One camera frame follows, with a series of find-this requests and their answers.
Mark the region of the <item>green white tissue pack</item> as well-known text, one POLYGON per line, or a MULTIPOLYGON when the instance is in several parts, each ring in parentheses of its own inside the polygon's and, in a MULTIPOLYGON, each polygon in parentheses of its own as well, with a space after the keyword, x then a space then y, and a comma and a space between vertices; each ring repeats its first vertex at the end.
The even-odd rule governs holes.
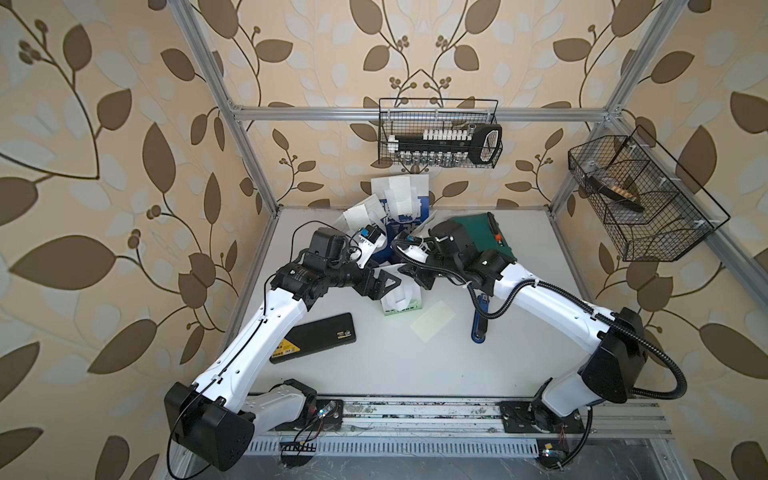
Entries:
POLYGON ((423 306, 421 287, 413 278, 399 272, 399 268, 399 265, 380 268, 380 271, 387 272, 400 280, 400 284, 381 299, 385 316, 420 310, 423 306))

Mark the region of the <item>pale yellow receipt sheet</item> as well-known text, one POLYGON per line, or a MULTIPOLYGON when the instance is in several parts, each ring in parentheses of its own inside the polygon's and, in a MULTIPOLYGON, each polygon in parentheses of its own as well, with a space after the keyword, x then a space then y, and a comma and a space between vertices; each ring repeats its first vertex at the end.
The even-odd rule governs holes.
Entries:
POLYGON ((428 343, 437 333, 446 327, 456 316, 456 312, 443 301, 438 301, 421 314, 411 325, 413 333, 424 343, 428 343))

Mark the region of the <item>large blue white tote bag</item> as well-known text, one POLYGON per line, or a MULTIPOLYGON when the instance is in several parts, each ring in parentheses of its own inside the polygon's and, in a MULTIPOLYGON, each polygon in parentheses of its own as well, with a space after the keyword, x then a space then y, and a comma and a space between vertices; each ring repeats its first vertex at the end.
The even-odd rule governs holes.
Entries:
POLYGON ((411 232, 429 217, 430 190, 427 174, 374 178, 371 188, 384 209, 383 222, 389 240, 400 232, 411 232))

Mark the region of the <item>blue stapler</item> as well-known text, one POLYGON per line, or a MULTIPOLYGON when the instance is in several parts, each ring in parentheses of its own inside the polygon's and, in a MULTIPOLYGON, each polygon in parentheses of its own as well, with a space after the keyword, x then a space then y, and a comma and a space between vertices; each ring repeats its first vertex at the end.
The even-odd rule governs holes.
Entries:
MULTIPOLYGON (((485 293, 478 293, 476 298, 478 299, 479 310, 483 313, 487 313, 489 307, 489 297, 485 293)), ((489 320, 487 318, 481 315, 478 310, 475 310, 471 329, 471 339, 475 343, 482 344, 485 342, 488 330, 488 322, 489 320)))

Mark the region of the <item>small blue white bag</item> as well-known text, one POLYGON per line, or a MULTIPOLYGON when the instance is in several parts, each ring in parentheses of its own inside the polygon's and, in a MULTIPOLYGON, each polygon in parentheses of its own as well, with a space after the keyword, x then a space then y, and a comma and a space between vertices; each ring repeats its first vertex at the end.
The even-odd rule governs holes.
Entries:
POLYGON ((396 223, 394 227, 394 233, 392 234, 391 239, 398 240, 398 239, 405 239, 407 237, 422 238, 422 237, 428 236, 429 235, 428 230, 437 220, 437 216, 438 216, 438 212, 432 211, 430 215, 426 217, 423 221, 396 223))

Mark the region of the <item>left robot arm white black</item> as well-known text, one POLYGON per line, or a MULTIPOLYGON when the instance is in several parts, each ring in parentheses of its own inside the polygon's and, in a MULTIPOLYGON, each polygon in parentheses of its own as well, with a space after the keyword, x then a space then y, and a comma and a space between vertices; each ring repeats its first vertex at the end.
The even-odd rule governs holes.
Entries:
POLYGON ((316 405, 314 389, 293 379, 244 405, 253 382, 289 331, 331 288, 352 288, 380 300, 399 286, 397 277, 376 272, 373 254, 386 235, 375 225, 354 237, 332 227, 316 230, 310 245, 264 284, 264 300, 223 353, 191 384, 175 383, 164 398, 169 440, 219 471, 232 468, 253 437, 300 422, 311 429, 329 408, 316 405))

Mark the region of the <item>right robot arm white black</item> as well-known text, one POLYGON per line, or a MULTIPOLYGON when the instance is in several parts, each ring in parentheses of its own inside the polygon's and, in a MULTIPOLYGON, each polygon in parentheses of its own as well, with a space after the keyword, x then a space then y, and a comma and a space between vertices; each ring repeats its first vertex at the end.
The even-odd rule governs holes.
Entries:
POLYGON ((421 287, 429 289, 443 276, 468 291, 482 319, 499 319, 517 306, 586 352, 581 364, 538 389, 530 420, 557 422, 582 407, 624 403, 633 395, 648 353, 638 316, 591 304, 534 275, 513 255, 492 214, 447 219, 425 237, 401 233, 391 249, 421 287))

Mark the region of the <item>black flat box yellow label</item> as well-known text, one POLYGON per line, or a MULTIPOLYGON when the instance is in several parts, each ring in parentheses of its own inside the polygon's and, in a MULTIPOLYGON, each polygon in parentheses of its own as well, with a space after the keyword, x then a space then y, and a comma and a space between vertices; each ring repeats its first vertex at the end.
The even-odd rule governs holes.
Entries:
POLYGON ((353 317, 343 313, 293 327, 269 358, 279 364, 356 342, 353 317))

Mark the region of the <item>black socket tool set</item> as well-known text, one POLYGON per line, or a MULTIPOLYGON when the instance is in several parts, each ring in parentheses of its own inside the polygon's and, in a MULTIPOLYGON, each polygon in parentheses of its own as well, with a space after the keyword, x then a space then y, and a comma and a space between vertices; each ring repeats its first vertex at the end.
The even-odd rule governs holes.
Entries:
POLYGON ((503 151, 502 133, 500 124, 425 129, 420 134, 389 135, 384 149, 404 165, 492 168, 503 151))

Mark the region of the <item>dark brush in basket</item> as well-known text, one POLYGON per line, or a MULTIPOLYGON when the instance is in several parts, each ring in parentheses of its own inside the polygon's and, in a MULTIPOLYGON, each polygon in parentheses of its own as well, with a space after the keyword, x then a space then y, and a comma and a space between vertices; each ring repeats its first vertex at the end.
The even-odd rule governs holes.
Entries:
POLYGON ((645 210, 637 195, 618 186, 610 177, 605 177, 604 175, 589 175, 587 177, 587 183, 594 191, 607 197, 621 207, 638 213, 642 213, 645 210))

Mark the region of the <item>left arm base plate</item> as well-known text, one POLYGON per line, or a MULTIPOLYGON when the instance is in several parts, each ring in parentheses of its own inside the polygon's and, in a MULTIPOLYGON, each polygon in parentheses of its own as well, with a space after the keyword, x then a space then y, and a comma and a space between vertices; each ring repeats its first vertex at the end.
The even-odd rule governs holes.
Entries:
POLYGON ((323 431, 338 431, 343 423, 344 401, 341 398, 315 398, 303 407, 299 417, 273 428, 275 432, 298 432, 313 421, 323 424, 323 431))

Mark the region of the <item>aluminium rail front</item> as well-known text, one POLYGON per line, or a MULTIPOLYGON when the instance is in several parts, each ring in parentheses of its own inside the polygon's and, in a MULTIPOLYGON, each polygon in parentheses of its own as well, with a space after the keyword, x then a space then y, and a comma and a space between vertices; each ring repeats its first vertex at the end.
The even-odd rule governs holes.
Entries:
POLYGON ((564 452, 580 438, 626 443, 669 440, 672 431, 655 401, 604 403, 580 409, 544 432, 522 421, 523 399, 493 397, 336 398, 336 408, 310 425, 279 426, 237 439, 231 453, 286 457, 534 459, 564 452))

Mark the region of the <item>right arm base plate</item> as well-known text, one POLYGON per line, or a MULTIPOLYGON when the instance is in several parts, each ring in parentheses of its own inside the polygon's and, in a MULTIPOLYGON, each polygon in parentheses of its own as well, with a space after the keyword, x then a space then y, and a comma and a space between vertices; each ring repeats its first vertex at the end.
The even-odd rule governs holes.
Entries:
POLYGON ((582 434, 585 424, 578 413, 559 417, 543 405, 530 401, 507 400, 498 403, 503 430, 508 434, 582 434))

